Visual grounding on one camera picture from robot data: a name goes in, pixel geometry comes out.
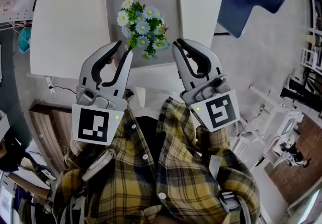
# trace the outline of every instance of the brown floor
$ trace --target brown floor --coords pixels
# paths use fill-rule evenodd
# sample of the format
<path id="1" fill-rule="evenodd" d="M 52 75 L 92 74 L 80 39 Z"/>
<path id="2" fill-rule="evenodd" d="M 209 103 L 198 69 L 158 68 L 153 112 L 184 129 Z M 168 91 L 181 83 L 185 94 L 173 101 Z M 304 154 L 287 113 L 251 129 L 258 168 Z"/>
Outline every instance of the brown floor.
<path id="1" fill-rule="evenodd" d="M 289 204 L 296 201 L 322 176 L 322 129 L 310 118 L 304 117 L 298 132 L 301 136 L 296 147 L 300 149 L 304 159 L 311 158 L 310 165 L 303 168 L 281 163 L 274 169 L 270 164 L 265 168 Z"/>

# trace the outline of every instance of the table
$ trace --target table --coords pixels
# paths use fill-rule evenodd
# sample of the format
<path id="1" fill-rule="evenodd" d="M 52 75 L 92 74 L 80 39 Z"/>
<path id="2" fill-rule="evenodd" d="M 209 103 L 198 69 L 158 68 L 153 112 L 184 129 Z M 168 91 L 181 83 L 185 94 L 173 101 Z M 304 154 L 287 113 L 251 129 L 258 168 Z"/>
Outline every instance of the table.
<path id="1" fill-rule="evenodd" d="M 181 0 L 184 38 L 210 47 L 220 5 L 221 0 Z M 107 43 L 110 36 L 105 0 L 37 0 L 31 32 L 31 73 L 78 79 L 84 60 Z M 102 76 L 113 77 L 115 70 L 109 65 Z M 184 90 L 174 63 L 132 69 L 128 85 Z"/>

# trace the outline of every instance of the power outlet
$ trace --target power outlet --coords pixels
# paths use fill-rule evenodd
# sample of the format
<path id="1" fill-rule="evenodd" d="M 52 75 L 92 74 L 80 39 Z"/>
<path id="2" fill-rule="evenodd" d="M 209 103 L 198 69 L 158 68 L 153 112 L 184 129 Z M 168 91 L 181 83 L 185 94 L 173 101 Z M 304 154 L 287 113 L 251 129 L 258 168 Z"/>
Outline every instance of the power outlet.
<path id="1" fill-rule="evenodd" d="M 50 86 L 53 86 L 52 85 L 52 77 L 46 77 L 45 78 L 46 79 L 46 82 L 47 82 L 47 85 L 48 85 L 48 88 L 50 87 Z M 51 88 L 51 89 L 49 89 L 50 90 L 50 92 L 51 93 L 55 93 L 55 88 Z"/>

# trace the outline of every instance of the plaid shirt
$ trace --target plaid shirt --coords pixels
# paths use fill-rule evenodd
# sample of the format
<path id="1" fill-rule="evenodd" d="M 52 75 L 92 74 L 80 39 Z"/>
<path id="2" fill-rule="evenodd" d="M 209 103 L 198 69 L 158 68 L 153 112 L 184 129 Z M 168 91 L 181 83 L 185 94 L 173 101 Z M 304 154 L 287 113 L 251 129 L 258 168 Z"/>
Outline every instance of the plaid shirt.
<path id="1" fill-rule="evenodd" d="M 157 124 L 156 135 L 160 134 L 165 139 L 157 168 L 130 109 L 110 146 L 72 141 L 54 197 L 56 219 L 71 195 L 83 189 L 86 169 L 110 150 L 114 159 L 87 184 L 85 220 L 89 224 L 152 223 L 163 207 L 183 223 L 239 223 L 239 211 L 226 213 L 223 209 L 218 199 L 221 189 L 242 197 L 251 222 L 257 221 L 257 186 L 246 166 L 229 150 L 226 129 L 209 133 L 198 127 L 196 140 L 189 109 L 168 98 Z M 211 155 L 222 157 L 217 180 L 208 170 Z M 163 200 L 159 193 L 166 195 Z"/>

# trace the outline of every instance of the flower bouquet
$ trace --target flower bouquet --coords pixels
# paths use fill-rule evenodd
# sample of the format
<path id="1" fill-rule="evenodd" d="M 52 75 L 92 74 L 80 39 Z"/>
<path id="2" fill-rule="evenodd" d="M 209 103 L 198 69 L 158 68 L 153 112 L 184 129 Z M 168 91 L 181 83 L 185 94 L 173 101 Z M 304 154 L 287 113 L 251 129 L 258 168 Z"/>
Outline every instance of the flower bouquet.
<path id="1" fill-rule="evenodd" d="M 128 39 L 126 48 L 139 48 L 143 51 L 143 58 L 156 57 L 157 51 L 166 50 L 170 46 L 163 15 L 153 7 L 141 5 L 139 1 L 126 0 L 118 13 L 117 23 Z"/>

